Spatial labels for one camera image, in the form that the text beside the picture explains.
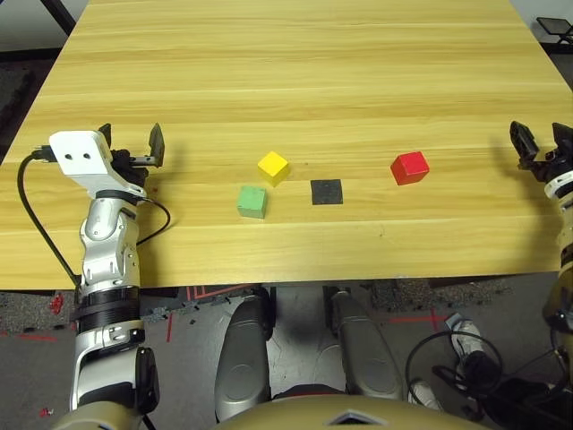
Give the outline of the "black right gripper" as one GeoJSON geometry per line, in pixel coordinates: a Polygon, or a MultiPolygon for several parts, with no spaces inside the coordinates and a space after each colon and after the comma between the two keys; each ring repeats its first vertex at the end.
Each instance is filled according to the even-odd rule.
{"type": "Polygon", "coordinates": [[[572,170],[573,129],[561,123],[552,124],[556,150],[545,154],[544,160],[536,161],[538,146],[530,129],[518,121],[509,126],[509,137],[519,158],[519,168],[530,171],[541,183],[549,183],[557,176],[572,170]]]}

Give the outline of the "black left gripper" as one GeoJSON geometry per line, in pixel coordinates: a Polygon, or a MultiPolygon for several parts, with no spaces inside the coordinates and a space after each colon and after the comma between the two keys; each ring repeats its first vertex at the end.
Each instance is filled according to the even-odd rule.
{"type": "MultiPolygon", "coordinates": [[[[111,148],[112,125],[110,123],[103,124],[98,131],[103,134],[107,147],[111,148]]],[[[149,146],[149,163],[156,168],[162,167],[165,155],[165,142],[159,123],[155,123],[150,131],[149,146]]],[[[145,167],[134,166],[128,150],[111,150],[111,154],[111,167],[122,179],[139,187],[145,186],[149,171],[145,167]]]]}

